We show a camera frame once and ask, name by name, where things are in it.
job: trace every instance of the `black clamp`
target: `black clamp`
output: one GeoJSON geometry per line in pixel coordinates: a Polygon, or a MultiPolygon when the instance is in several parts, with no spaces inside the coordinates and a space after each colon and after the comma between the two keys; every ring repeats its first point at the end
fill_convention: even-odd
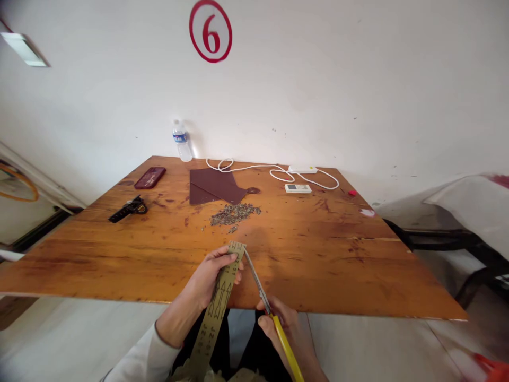
{"type": "Polygon", "coordinates": [[[127,201],[127,203],[124,204],[118,212],[109,217],[108,220],[112,223],[116,223],[132,213],[143,215],[146,214],[147,211],[147,206],[143,203],[143,199],[141,199],[138,195],[133,200],[127,201]]]}

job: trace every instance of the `wood shavings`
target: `wood shavings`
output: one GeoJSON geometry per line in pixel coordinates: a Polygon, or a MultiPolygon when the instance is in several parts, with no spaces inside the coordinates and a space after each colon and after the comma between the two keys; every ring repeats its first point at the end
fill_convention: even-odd
{"type": "Polygon", "coordinates": [[[247,219],[252,213],[261,214],[260,207],[253,207],[251,203],[227,204],[223,210],[210,217],[210,225],[232,225],[247,219]]]}

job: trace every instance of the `bottle label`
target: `bottle label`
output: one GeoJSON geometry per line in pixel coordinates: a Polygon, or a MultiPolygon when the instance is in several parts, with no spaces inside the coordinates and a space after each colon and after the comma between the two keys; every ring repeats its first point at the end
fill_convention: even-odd
{"type": "Polygon", "coordinates": [[[187,142],[187,134],[174,134],[173,139],[177,143],[186,143],[187,142]]]}

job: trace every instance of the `red phone case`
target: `red phone case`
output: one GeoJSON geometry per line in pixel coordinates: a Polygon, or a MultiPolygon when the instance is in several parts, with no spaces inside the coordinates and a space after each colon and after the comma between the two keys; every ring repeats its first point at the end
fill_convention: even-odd
{"type": "Polygon", "coordinates": [[[164,167],[150,167],[139,181],[136,182],[134,188],[153,188],[165,172],[166,169],[164,167]]]}

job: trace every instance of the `white cable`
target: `white cable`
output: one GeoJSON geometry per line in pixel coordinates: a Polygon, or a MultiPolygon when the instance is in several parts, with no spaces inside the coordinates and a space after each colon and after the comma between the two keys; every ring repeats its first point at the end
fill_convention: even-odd
{"type": "Polygon", "coordinates": [[[335,177],[333,177],[331,174],[329,173],[326,173],[325,171],[322,171],[320,169],[317,169],[318,171],[320,172],[323,172],[325,175],[331,177],[332,179],[334,179],[336,181],[336,185],[334,187],[326,187],[324,185],[321,185],[315,181],[312,181],[312,180],[309,180],[309,179],[306,179],[304,178],[300,173],[298,172],[288,172],[286,170],[283,170],[283,168],[281,166],[278,166],[277,164],[255,164],[254,166],[249,166],[249,167],[244,167],[244,168],[241,168],[241,169],[232,169],[232,170],[226,170],[228,167],[230,167],[234,161],[232,158],[226,158],[226,159],[223,159],[221,162],[219,162],[219,164],[217,165],[217,167],[212,167],[210,165],[210,163],[208,163],[208,158],[205,159],[205,161],[207,162],[207,166],[209,166],[211,169],[214,169],[214,170],[217,170],[219,172],[233,172],[233,171],[240,171],[240,170],[247,170],[248,168],[253,168],[253,167],[277,167],[279,170],[274,170],[272,169],[271,171],[269,171],[269,174],[273,177],[273,178],[276,178],[277,180],[281,180],[283,182],[287,182],[287,183],[293,183],[295,181],[295,178],[293,177],[293,173],[299,175],[302,179],[304,179],[305,181],[308,181],[309,183],[313,183],[313,184],[316,184],[317,186],[320,186],[322,188],[325,188],[325,189],[336,189],[339,187],[339,180],[337,180],[335,177]],[[221,168],[221,164],[224,162],[224,161],[231,161],[231,163],[226,166],[226,167],[223,167],[221,168]],[[272,172],[273,171],[277,171],[277,172],[284,172],[285,174],[287,174],[289,177],[291,177],[292,180],[287,180],[287,179],[281,179],[281,178],[278,178],[277,176],[275,176],[272,172]]]}

